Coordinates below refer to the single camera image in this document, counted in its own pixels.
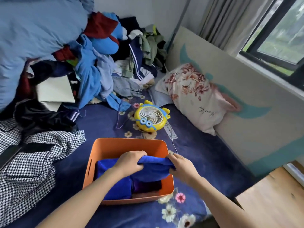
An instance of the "wooden nightstand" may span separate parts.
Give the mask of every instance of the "wooden nightstand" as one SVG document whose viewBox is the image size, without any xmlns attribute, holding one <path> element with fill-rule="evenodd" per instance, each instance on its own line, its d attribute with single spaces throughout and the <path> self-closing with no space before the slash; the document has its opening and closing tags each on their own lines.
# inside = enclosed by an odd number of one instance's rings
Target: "wooden nightstand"
<svg viewBox="0 0 304 228">
<path fill-rule="evenodd" d="M 260 227 L 304 227 L 304 188 L 283 167 L 237 196 L 236 201 Z"/>
</svg>

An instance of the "portable fan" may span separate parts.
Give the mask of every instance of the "portable fan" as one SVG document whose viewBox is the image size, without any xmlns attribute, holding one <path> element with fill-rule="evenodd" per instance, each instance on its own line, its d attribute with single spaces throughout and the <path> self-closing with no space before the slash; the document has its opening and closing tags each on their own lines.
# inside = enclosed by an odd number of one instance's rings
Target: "portable fan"
<svg viewBox="0 0 304 228">
<path fill-rule="evenodd" d="M 134 114 L 136 124 L 146 132 L 154 132 L 163 128 L 170 117 L 170 110 L 159 108 L 152 102 L 145 100 Z"/>
</svg>

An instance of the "black window frame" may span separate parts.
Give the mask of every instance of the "black window frame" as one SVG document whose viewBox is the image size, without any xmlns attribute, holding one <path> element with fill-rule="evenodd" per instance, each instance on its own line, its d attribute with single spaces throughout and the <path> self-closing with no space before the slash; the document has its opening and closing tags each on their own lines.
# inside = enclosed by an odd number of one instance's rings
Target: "black window frame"
<svg viewBox="0 0 304 228">
<path fill-rule="evenodd" d="M 273 7 L 273 4 L 276 3 L 277 0 L 274 0 L 272 2 L 272 5 L 269 7 L 268 11 L 265 13 L 264 17 L 261 19 L 260 23 L 263 21 L 265 16 L 268 14 L 268 12 Z M 240 55 L 246 57 L 247 59 L 257 63 L 258 65 L 268 69 L 272 73 L 276 74 L 277 76 L 281 77 L 282 79 L 286 80 L 290 84 L 298 87 L 299 89 L 304 90 L 304 57 L 297 63 L 291 63 L 289 61 L 285 61 L 283 59 L 280 59 L 278 57 L 274 57 L 265 53 L 261 53 L 258 51 L 259 47 L 262 45 L 262 43 L 265 41 L 265 39 L 271 34 L 271 32 L 274 30 L 274 28 L 277 26 L 277 24 L 281 21 L 281 19 L 286 15 L 286 13 L 290 10 L 290 8 L 293 6 L 293 4 L 297 0 L 283 0 L 283 2 L 280 4 L 280 6 L 277 8 L 277 10 L 274 12 L 272 17 L 269 19 L 269 21 L 265 24 L 261 32 L 257 35 L 257 37 L 254 39 L 254 41 L 251 43 L 249 48 L 246 51 L 243 51 L 243 49 L 240 51 Z M 260 23 L 256 26 L 255 30 L 249 37 L 249 39 L 252 37 L 252 35 L 255 33 L 257 28 L 260 26 Z M 287 74 L 284 74 L 280 72 L 279 70 L 275 69 L 274 67 L 268 65 L 267 63 L 271 63 L 280 67 L 283 67 L 285 69 L 294 71 L 290 76 Z"/>
</svg>

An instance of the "orange storage bin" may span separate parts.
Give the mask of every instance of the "orange storage bin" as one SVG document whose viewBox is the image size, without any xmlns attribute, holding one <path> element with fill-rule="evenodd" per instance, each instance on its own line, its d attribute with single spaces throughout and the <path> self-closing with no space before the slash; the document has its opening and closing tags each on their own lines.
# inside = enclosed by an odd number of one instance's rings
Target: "orange storage bin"
<svg viewBox="0 0 304 228">
<path fill-rule="evenodd" d="M 153 139 L 135 139 L 135 138 L 98 138 L 94 141 L 83 188 L 91 184 L 94 180 L 96 162 L 107 158 L 119 158 L 123 153 L 131 150 L 144 150 L 149 156 L 166 157 L 168 148 L 164 141 Z M 159 190 L 159 195 L 155 193 L 150 197 L 121 199 L 121 200 L 104 200 L 103 205 L 121 205 L 132 203 L 143 203 L 155 201 L 165 195 L 171 194 L 174 191 L 173 176 L 170 174 L 162 180 L 162 188 Z"/>
</svg>

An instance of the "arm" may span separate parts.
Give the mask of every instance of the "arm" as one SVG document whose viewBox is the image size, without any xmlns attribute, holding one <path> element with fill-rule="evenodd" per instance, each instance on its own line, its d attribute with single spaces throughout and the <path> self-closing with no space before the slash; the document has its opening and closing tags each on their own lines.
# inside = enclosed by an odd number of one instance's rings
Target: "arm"
<svg viewBox="0 0 304 228">
<path fill-rule="evenodd" d="M 37 227 L 85 227 L 112 186 L 122 178 L 143 169 L 137 162 L 144 155 L 147 155 L 144 151 L 124 153 L 112 168 L 59 206 Z"/>
<path fill-rule="evenodd" d="M 259 227 L 245 211 L 201 177 L 190 160 L 176 153 L 170 154 L 168 158 L 176 168 L 176 170 L 171 169 L 170 173 L 198 192 L 221 228 Z"/>
</svg>

